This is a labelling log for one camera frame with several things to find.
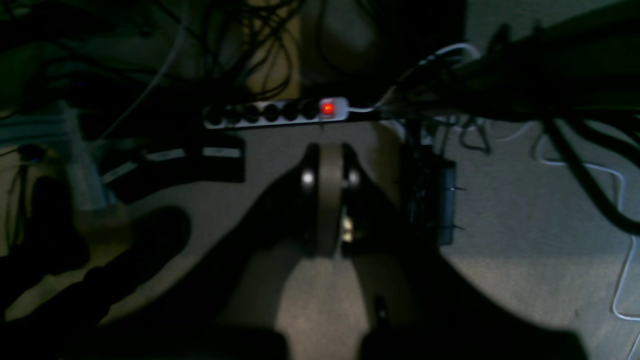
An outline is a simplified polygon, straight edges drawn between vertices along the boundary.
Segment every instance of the power strip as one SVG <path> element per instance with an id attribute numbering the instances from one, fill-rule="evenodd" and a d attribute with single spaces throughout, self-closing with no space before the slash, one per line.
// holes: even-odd
<path id="1" fill-rule="evenodd" d="M 349 117 L 349 101 L 344 97 L 260 101 L 227 106 L 222 114 L 212 114 L 211 108 L 207 108 L 204 117 L 207 129 L 335 122 Z"/>

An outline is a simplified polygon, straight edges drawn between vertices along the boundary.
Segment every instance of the floor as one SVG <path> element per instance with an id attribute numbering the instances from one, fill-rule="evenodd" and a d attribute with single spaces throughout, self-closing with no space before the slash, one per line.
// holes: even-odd
<path id="1" fill-rule="evenodd" d="M 507 0 L 470 0 L 467 34 L 470 42 L 483 49 L 503 22 L 513 26 L 516 37 L 522 37 L 536 22 L 552 25 L 613 2 L 522 0 L 514 5 Z M 345 14 L 338 19 L 355 19 Z M 365 26 L 362 20 L 349 23 L 355 28 Z M 340 24 L 336 20 L 328 28 L 338 31 Z M 355 37 L 354 46 L 363 41 L 367 37 Z M 510 124 L 495 125 L 498 135 L 513 130 Z M 489 157 L 449 142 L 447 156 L 458 162 L 459 186 L 468 190 L 459 193 L 456 208 L 456 223 L 466 230 L 456 232 L 454 245 L 444 248 L 443 253 L 475 286 L 514 314 L 545 327 L 576 331 L 591 359 L 625 359 L 640 324 L 617 319 L 611 313 L 611 299 L 628 236 L 598 213 L 567 169 L 531 159 L 531 146 L 539 133 L 536 125 L 515 141 L 495 142 Z M 261 191 L 300 159 L 311 142 L 350 143 L 366 171 L 392 198 L 397 197 L 398 143 L 384 127 L 359 123 L 263 129 L 245 131 L 242 137 L 248 155 L 245 184 L 178 186 L 126 209 L 127 216 L 134 218 L 160 205 L 183 207 L 192 218 L 193 236 L 180 256 L 135 294 L 113 306 L 104 322 L 125 316 L 178 281 L 234 227 Z M 585 159 L 624 173 L 629 184 L 640 181 L 630 163 L 577 139 L 573 143 Z M 554 156 L 550 149 L 547 156 Z M 609 177 L 599 179 L 610 188 Z M 626 209 L 640 205 L 638 199 L 640 189 L 631 186 Z M 113 224 L 120 221 L 116 214 L 108 219 Z M 127 240 L 124 235 L 119 239 L 115 245 L 104 240 L 92 242 L 96 254 L 92 266 L 124 249 Z M 265 254 L 253 266 L 259 269 L 256 264 L 271 261 L 271 255 Z M 47 277 L 22 297 L 8 316 L 27 314 L 60 288 L 81 280 L 84 271 Z M 633 286 L 638 281 L 640 264 L 635 261 L 622 295 L 625 312 L 640 313 L 640 291 Z M 279 306 L 275 327 L 287 336 L 295 360 L 353 359 L 369 329 L 350 261 L 300 261 L 285 284 Z M 227 319 L 252 325 L 270 325 L 267 322 L 271 321 L 250 319 L 232 307 Z"/>

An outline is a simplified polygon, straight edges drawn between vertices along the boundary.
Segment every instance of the white label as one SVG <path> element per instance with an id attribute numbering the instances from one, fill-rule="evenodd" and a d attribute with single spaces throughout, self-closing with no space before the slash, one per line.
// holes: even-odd
<path id="1" fill-rule="evenodd" d="M 118 179 L 120 176 L 123 176 L 124 174 L 130 172 L 131 170 L 135 169 L 136 167 L 138 167 L 137 163 L 134 163 L 132 161 L 128 162 L 128 163 L 124 163 L 123 165 L 120 165 L 119 167 L 109 171 L 108 173 L 104 174 L 102 176 L 102 182 L 107 184 L 110 183 L 112 181 L 114 181 L 115 179 Z"/>
<path id="2" fill-rule="evenodd" d="M 183 158 L 187 156 L 184 149 L 167 150 L 161 152 L 154 152 L 153 154 L 147 154 L 147 159 L 151 161 L 165 161 L 177 158 Z"/>
<path id="3" fill-rule="evenodd" d="M 217 158 L 239 158 L 242 156 L 240 149 L 228 147 L 204 147 L 202 154 L 204 156 L 215 156 Z"/>

